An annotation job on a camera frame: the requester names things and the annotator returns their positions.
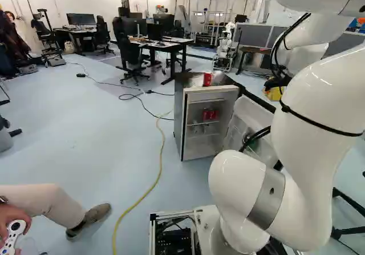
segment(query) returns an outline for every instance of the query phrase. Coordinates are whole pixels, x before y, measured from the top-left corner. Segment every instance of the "person's leg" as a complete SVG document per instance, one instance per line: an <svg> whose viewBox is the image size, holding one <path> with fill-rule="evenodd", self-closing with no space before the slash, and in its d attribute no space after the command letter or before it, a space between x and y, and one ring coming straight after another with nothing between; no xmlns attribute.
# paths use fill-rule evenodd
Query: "person's leg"
<svg viewBox="0 0 365 255"><path fill-rule="evenodd" d="M101 204L85 211L62 188L55 184L0 185L0 195L9 203L23 209L31 217L44 215L67 228L66 236L73 240L82 230L102 221L111 211L109 204Z"/></svg>
<svg viewBox="0 0 365 255"><path fill-rule="evenodd" d="M29 216L44 215L65 228L80 224L86 213L78 202L55 184L0 185L0 193Z"/></svg>

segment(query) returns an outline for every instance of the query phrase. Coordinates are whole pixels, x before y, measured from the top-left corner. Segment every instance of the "mini fridge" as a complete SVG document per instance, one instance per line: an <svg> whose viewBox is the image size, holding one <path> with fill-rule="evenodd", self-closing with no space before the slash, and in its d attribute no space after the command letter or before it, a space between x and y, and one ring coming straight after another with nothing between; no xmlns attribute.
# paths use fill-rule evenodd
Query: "mini fridge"
<svg viewBox="0 0 365 255"><path fill-rule="evenodd" d="M181 161L239 150L243 139L270 125L273 118L273 106L224 73L214 72L210 87L202 87L203 79L201 72L176 74L174 136ZM269 137L245 153L270 167L277 162Z"/></svg>

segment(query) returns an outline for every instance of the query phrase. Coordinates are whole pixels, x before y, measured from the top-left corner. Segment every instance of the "hand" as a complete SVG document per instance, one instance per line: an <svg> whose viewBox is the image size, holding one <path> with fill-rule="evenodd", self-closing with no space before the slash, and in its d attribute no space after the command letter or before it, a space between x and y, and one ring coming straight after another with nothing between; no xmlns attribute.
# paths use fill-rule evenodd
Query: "hand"
<svg viewBox="0 0 365 255"><path fill-rule="evenodd" d="M4 246L8 237L7 225L14 220L24 220L27 223L27 227L23 232L25 235L30 229L32 219L20 208L9 204L0 205L0 248Z"/></svg>

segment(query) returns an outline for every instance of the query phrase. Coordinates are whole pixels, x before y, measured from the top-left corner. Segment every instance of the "beige pants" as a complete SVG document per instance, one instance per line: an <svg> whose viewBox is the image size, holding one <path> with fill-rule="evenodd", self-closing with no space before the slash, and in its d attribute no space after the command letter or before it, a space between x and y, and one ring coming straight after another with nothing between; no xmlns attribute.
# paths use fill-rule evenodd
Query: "beige pants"
<svg viewBox="0 0 365 255"><path fill-rule="evenodd" d="M85 216L82 206L55 184L0 185L0 195L30 217L44 215L65 228L74 228Z"/></svg>

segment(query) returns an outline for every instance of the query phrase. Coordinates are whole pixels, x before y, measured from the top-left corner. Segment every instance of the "fridge shelf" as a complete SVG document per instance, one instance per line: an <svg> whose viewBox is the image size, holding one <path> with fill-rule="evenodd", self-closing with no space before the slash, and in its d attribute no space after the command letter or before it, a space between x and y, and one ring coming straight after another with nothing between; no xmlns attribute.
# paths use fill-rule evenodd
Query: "fridge shelf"
<svg viewBox="0 0 365 255"><path fill-rule="evenodd" d="M188 127L190 126L198 126L198 125L204 125L204 124L212 124L212 123L219 123L219 120L214 120L214 121L206 121L206 122L200 122L200 123L192 123L192 124L187 124Z"/></svg>
<svg viewBox="0 0 365 255"><path fill-rule="evenodd" d="M208 136L215 136L219 135L219 133L209 133L209 134L198 134L196 136L190 136L188 139L195 139L195 138L201 138L201 137L208 137Z"/></svg>
<svg viewBox="0 0 365 255"><path fill-rule="evenodd" d="M199 100L199 101L190 101L188 104L204 104L204 103L218 103L223 102L226 99L224 98L216 98L216 99L207 99L207 100Z"/></svg>

